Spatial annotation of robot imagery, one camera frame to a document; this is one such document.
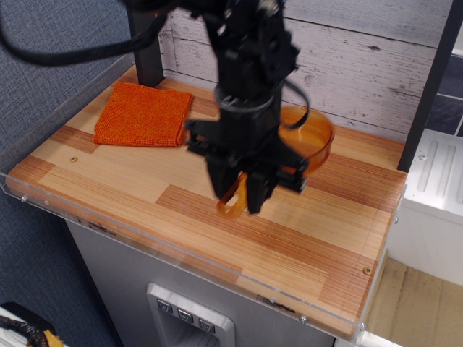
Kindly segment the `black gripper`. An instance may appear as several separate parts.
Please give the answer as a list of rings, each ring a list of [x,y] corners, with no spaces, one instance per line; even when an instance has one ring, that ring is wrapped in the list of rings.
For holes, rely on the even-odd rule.
[[[265,148],[277,142],[281,125],[281,99],[273,97],[262,103],[230,103],[220,99],[217,121],[188,120],[188,150],[205,157],[217,198],[230,190],[242,169],[256,163],[280,164],[279,159],[265,154]],[[247,177],[247,209],[258,214],[277,185],[277,179],[253,172]]]

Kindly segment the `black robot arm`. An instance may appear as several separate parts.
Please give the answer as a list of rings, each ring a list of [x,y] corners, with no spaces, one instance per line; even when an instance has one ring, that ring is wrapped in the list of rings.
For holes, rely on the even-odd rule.
[[[279,137],[281,94],[297,47],[284,27],[282,1],[128,1],[163,19],[182,8],[202,18],[217,59],[216,121],[189,120],[188,148],[207,163],[213,190],[228,202],[239,186],[252,214],[278,185],[301,191],[308,162]]]

